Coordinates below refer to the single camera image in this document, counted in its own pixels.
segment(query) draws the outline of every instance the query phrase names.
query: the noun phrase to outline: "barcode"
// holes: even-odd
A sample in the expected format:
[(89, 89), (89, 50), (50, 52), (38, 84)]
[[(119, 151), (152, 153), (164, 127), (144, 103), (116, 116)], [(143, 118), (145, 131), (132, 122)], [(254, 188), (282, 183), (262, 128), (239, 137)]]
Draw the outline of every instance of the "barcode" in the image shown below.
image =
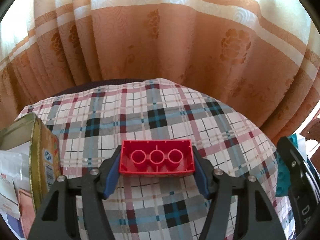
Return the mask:
[(47, 181), (48, 191), (50, 190), (52, 184), (54, 183), (54, 172), (52, 166), (45, 164), (45, 178)]

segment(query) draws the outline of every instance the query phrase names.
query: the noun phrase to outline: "white label sticker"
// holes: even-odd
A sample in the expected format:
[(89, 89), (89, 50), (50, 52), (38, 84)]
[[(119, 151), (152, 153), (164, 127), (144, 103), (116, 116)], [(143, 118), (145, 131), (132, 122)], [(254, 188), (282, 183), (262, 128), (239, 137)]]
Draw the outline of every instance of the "white label sticker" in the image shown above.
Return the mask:
[(43, 151), (44, 151), (43, 152), (44, 160), (49, 162), (49, 163), (51, 163), (51, 164), (53, 164), (53, 156), (52, 156), (52, 154), (47, 149), (44, 149)]
[(49, 164), (45, 164), (45, 179), (47, 182), (47, 189), (50, 190), (52, 184), (54, 183), (54, 171), (53, 167)]

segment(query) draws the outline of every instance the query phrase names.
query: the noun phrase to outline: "checkered fabric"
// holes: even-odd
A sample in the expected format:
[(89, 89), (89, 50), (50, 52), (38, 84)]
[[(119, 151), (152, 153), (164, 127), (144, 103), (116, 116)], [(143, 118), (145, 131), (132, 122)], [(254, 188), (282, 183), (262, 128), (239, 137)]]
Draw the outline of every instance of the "checkered fabric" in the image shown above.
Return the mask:
[[(19, 117), (36, 113), (60, 140), (62, 172), (81, 176), (110, 158), (124, 139), (191, 139), (202, 155), (231, 176), (255, 175), (276, 209), (287, 237), (294, 232), (289, 199), (276, 198), (276, 148), (251, 121), (205, 94), (155, 79), (97, 87), (26, 106)], [(104, 201), (118, 240), (198, 239), (210, 202), (193, 176), (120, 177)], [(236, 198), (226, 239), (232, 239)], [(82, 239), (82, 201), (77, 199)]]

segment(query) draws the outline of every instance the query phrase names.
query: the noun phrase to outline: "blue logo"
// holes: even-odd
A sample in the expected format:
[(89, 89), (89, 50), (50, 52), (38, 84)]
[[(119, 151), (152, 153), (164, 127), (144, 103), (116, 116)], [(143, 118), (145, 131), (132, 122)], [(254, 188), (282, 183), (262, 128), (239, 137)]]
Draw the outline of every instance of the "blue logo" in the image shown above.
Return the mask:
[(51, 161), (51, 153), (49, 153), (48, 151), (45, 151), (45, 153), (44, 153), (44, 155), (45, 155), (45, 158), (47, 159), (47, 161)]

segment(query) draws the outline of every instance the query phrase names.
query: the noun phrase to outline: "orange curtain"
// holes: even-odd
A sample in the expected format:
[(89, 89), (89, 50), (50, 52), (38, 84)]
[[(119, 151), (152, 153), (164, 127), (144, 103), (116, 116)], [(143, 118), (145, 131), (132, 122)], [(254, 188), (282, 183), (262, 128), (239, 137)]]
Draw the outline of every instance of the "orange curtain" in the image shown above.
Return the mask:
[(16, 2), (30, 5), (15, 15), (25, 36), (4, 27), (10, 17), (0, 25), (1, 127), (75, 85), (162, 77), (230, 105), (276, 143), (320, 99), (320, 35), (298, 0)]

